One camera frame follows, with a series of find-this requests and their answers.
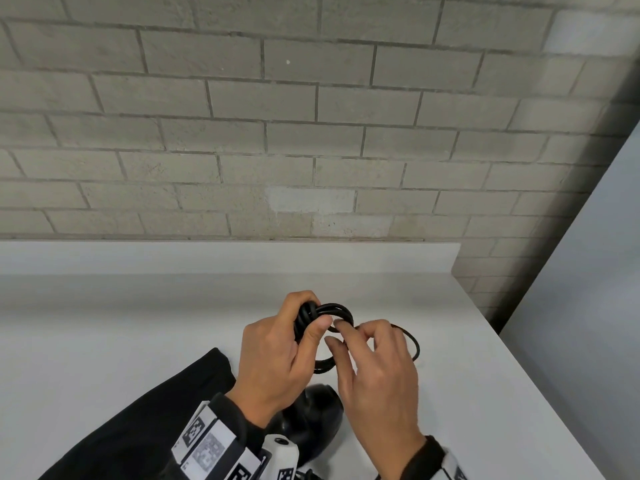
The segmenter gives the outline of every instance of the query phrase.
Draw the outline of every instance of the wire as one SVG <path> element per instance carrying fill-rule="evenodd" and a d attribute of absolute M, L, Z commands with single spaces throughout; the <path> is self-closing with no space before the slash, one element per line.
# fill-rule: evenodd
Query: wire
<path fill-rule="evenodd" d="M 300 306 L 298 316 L 293 323 L 293 333 L 297 343 L 300 343 L 300 340 L 302 340 L 302 336 L 309 326 L 309 323 L 313 322 L 313 320 L 322 315 L 332 315 L 334 317 L 341 318 L 349 325 L 354 326 L 353 315 L 346 306 L 339 305 L 338 303 L 325 303 L 324 305 L 317 306 L 313 301 L 308 301 Z M 412 357 L 412 361 L 415 362 L 415 360 L 420 356 L 420 344 L 418 344 L 418 340 L 416 340 L 415 337 L 412 336 L 411 333 L 407 332 L 404 328 L 398 325 L 394 325 L 393 323 L 391 323 L 391 326 L 393 328 L 402 330 L 402 333 L 404 333 L 411 339 L 411 341 L 415 345 L 415 354 Z M 338 333 L 338 330 L 333 326 L 329 327 L 329 331 Z M 324 360 L 316 360 L 316 368 L 314 370 L 314 373 L 324 374 L 325 372 L 329 372 L 334 367 L 335 361 L 333 360 L 333 357 L 329 357 Z"/>

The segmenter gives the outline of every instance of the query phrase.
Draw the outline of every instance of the brick wall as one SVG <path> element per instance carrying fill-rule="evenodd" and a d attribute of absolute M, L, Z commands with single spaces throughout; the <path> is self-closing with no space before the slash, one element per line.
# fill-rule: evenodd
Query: brick wall
<path fill-rule="evenodd" d="M 461 241 L 489 319 L 640 114 L 640 0 L 0 0 L 0 19 L 0 237 Z"/>

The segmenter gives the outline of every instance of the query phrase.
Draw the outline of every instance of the finger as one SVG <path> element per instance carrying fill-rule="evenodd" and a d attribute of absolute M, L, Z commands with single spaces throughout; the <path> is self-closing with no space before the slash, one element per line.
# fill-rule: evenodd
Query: finger
<path fill-rule="evenodd" d="M 325 337 L 324 341 L 329 350 L 331 350 L 331 355 L 333 355 L 333 360 L 335 361 L 335 369 L 338 371 L 338 392 L 342 399 L 345 400 L 351 395 L 355 378 L 349 351 L 347 346 L 335 337 Z"/>
<path fill-rule="evenodd" d="M 316 366 L 316 352 L 320 339 L 324 332 L 329 329 L 332 318 L 329 315 L 323 315 L 309 323 L 305 330 L 300 345 L 298 346 L 298 354 L 293 362 L 291 371 L 294 374 L 313 374 Z"/>
<path fill-rule="evenodd" d="M 320 305 L 320 300 L 316 294 L 311 290 L 296 291 L 289 293 L 280 307 L 278 312 L 278 322 L 285 324 L 287 327 L 291 327 L 291 323 L 298 316 L 300 306 L 308 301 L 313 301 L 316 305 Z"/>
<path fill-rule="evenodd" d="M 406 344 L 406 339 L 404 338 L 404 333 L 399 328 L 393 329 L 394 338 L 396 339 L 396 345 L 398 348 L 398 352 L 404 358 L 411 359 L 411 354 L 409 354 L 409 347 Z"/>
<path fill-rule="evenodd" d="M 388 320 L 372 320 L 370 322 L 364 322 L 358 326 L 358 330 L 364 336 L 365 340 L 373 337 L 376 350 L 380 348 L 385 350 L 389 347 L 395 346 L 396 339 L 393 335 L 391 323 L 389 323 Z"/>
<path fill-rule="evenodd" d="M 336 320 L 333 326 L 338 329 L 358 368 L 373 359 L 373 352 L 362 334 L 344 320 Z"/>

